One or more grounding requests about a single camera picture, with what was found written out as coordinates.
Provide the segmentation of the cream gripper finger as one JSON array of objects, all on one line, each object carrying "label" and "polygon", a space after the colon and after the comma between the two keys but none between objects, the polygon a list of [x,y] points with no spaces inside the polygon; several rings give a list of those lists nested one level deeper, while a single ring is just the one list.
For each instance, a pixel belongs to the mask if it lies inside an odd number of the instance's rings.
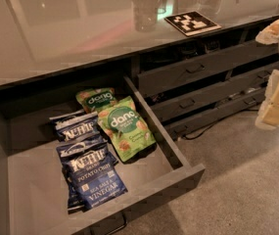
[{"label": "cream gripper finger", "polygon": [[268,79],[265,99],[258,110],[255,125],[264,130],[279,127],[279,70],[274,70]]},{"label": "cream gripper finger", "polygon": [[276,44],[279,39],[279,19],[268,25],[256,36],[256,42],[270,45]]}]

